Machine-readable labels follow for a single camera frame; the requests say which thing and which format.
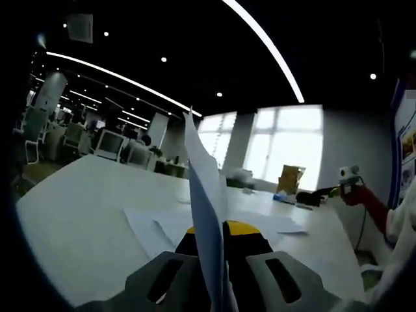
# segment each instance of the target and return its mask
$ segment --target black cable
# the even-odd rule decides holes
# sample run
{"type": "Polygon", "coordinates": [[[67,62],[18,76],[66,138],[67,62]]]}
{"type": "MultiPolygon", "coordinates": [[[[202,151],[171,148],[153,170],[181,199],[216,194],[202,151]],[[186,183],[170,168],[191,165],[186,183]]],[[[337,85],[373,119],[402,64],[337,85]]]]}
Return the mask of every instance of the black cable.
{"type": "MultiPolygon", "coordinates": [[[[363,180],[363,178],[362,178],[361,176],[359,176],[359,179],[361,180],[361,182],[363,183],[363,185],[365,185],[364,180],[363,180]]],[[[367,217],[367,210],[366,210],[366,208],[364,207],[364,217],[363,217],[363,223],[362,223],[362,225],[361,225],[361,231],[359,232],[358,241],[357,241],[356,247],[354,248],[354,251],[357,251],[357,250],[358,250],[358,246],[359,246],[359,244],[361,243],[361,239],[363,238],[363,233],[364,233],[364,225],[365,225],[365,219],[366,219],[366,217],[367,217]]]]}

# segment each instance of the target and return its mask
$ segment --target paper sheet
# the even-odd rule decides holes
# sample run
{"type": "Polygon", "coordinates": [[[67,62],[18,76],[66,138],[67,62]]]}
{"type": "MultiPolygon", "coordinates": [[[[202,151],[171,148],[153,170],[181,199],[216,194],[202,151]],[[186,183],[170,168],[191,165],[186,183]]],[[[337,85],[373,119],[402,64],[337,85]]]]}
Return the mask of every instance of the paper sheet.
{"type": "MultiPolygon", "coordinates": [[[[192,227],[191,215],[186,211],[161,213],[155,215],[153,219],[159,223],[174,246],[181,242],[187,230],[192,227]]],[[[230,213],[228,220],[251,224],[261,232],[262,236],[272,246],[284,238],[282,233],[305,233],[301,226],[284,216],[265,216],[244,211],[233,211],[230,213]]]]}
{"type": "Polygon", "coordinates": [[[275,233],[305,233],[301,226],[286,216],[265,216],[245,211],[233,211],[228,219],[249,223],[262,234],[269,231],[275,233]]]}
{"type": "Polygon", "coordinates": [[[130,228],[149,259],[156,258],[162,252],[174,252],[175,246],[170,242],[164,231],[153,220],[153,217],[134,209],[123,209],[130,228]]]}
{"type": "Polygon", "coordinates": [[[211,311],[222,311],[224,247],[222,224],[224,202],[216,160],[202,145],[192,112],[185,115],[185,148],[189,159],[189,189],[196,247],[211,311]]]}

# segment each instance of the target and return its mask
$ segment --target white device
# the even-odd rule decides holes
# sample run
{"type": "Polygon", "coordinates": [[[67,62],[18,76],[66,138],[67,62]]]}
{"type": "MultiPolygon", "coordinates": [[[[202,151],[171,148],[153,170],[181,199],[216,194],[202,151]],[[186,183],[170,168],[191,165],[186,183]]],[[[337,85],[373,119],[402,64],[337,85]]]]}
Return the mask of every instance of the white device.
{"type": "Polygon", "coordinates": [[[355,185],[359,181],[359,167],[353,165],[351,167],[341,167],[339,169],[339,184],[344,188],[344,193],[351,192],[351,186],[355,185]]]}

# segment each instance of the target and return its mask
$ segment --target ceiling light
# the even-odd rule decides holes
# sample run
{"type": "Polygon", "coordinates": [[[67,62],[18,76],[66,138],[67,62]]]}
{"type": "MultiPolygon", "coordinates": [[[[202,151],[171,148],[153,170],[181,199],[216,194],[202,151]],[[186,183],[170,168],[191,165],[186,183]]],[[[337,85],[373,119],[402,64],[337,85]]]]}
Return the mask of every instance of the ceiling light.
{"type": "Polygon", "coordinates": [[[93,108],[91,106],[85,105],[85,107],[88,108],[88,109],[92,109],[93,111],[97,111],[97,109],[95,109],[95,108],[93,108]]]}
{"type": "Polygon", "coordinates": [[[273,44],[273,41],[263,30],[263,28],[261,28],[258,22],[256,22],[255,19],[253,19],[253,17],[249,15],[249,13],[241,5],[238,4],[238,2],[236,2],[236,0],[223,0],[223,2],[225,2],[230,8],[232,8],[247,23],[247,25],[249,25],[253,29],[253,31],[261,39],[261,41],[263,41],[267,49],[273,55],[276,62],[279,64],[282,72],[285,74],[286,79],[288,80],[296,98],[298,99],[298,102],[304,103],[305,99],[299,89],[298,84],[296,83],[296,80],[294,80],[291,70],[289,69],[279,50],[273,44]]]}
{"type": "Polygon", "coordinates": [[[146,127],[142,127],[141,125],[137,125],[137,124],[135,124],[133,122],[129,122],[128,120],[124,120],[123,118],[117,118],[117,119],[121,120],[122,122],[127,122],[128,124],[135,125],[136,127],[142,128],[144,130],[147,130],[148,129],[146,127]]]}
{"type": "MultiPolygon", "coordinates": [[[[190,108],[189,107],[186,107],[184,104],[181,104],[180,102],[175,101],[174,99],[171,99],[170,97],[168,97],[168,96],[166,96],[164,94],[161,94],[158,91],[155,91],[155,90],[153,90],[153,89],[151,89],[151,88],[149,88],[147,86],[144,86],[143,84],[137,83],[136,81],[133,81],[133,80],[131,80],[129,78],[126,78],[124,76],[121,76],[121,75],[119,75],[117,73],[114,73],[113,71],[111,72],[109,70],[106,70],[105,68],[102,68],[102,67],[93,65],[91,63],[85,62],[83,60],[79,60],[77,58],[68,57],[66,55],[62,55],[62,54],[58,54],[58,53],[53,53],[53,52],[46,52],[46,54],[47,55],[51,55],[53,57],[60,57],[62,59],[71,60],[72,62],[76,62],[76,63],[82,64],[82,65],[85,65],[85,66],[94,68],[96,70],[99,70],[99,71],[101,71],[103,73],[107,73],[109,75],[112,75],[113,77],[116,77],[116,78],[119,78],[121,80],[124,80],[124,81],[126,81],[128,83],[131,83],[132,85],[138,86],[139,88],[141,88],[143,90],[146,90],[146,91],[148,91],[148,92],[150,92],[152,94],[155,94],[156,96],[159,96],[160,98],[163,98],[163,99],[169,101],[170,103],[173,103],[173,104],[181,107],[182,109],[185,109],[186,111],[190,111],[190,108]]],[[[202,117],[202,115],[200,113],[196,112],[195,110],[192,110],[192,113],[195,114],[198,117],[202,117]]]]}
{"type": "Polygon", "coordinates": [[[71,92],[71,93],[74,93],[74,94],[77,94],[78,96],[82,96],[82,97],[84,97],[84,98],[86,98],[86,99],[90,99],[91,101],[94,101],[94,102],[97,102],[97,103],[101,104],[101,102],[100,102],[100,101],[98,101],[98,100],[96,100],[96,99],[92,99],[91,97],[85,96],[85,95],[83,95],[83,94],[77,93],[77,92],[72,91],[72,90],[70,90],[70,92],[71,92]]]}
{"type": "Polygon", "coordinates": [[[144,119],[144,118],[142,118],[142,117],[139,117],[139,116],[133,115],[133,114],[131,114],[130,112],[126,112],[126,111],[124,111],[124,110],[123,110],[123,113],[124,113],[124,114],[127,114],[127,115],[130,115],[130,116],[132,116],[132,117],[136,117],[136,118],[138,118],[138,119],[140,119],[140,120],[143,120],[144,122],[150,122],[150,120],[147,120],[147,119],[144,119]]]}

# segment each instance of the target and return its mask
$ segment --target cardboard box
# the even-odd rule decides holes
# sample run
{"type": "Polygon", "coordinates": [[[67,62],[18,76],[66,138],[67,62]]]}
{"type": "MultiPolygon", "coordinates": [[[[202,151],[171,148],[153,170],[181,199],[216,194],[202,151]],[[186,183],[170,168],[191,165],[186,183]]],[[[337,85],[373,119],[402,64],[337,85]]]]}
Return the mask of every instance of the cardboard box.
{"type": "Polygon", "coordinates": [[[299,187],[299,180],[304,172],[304,167],[283,165],[276,192],[278,193],[281,190],[284,190],[288,195],[296,194],[299,187]]]}

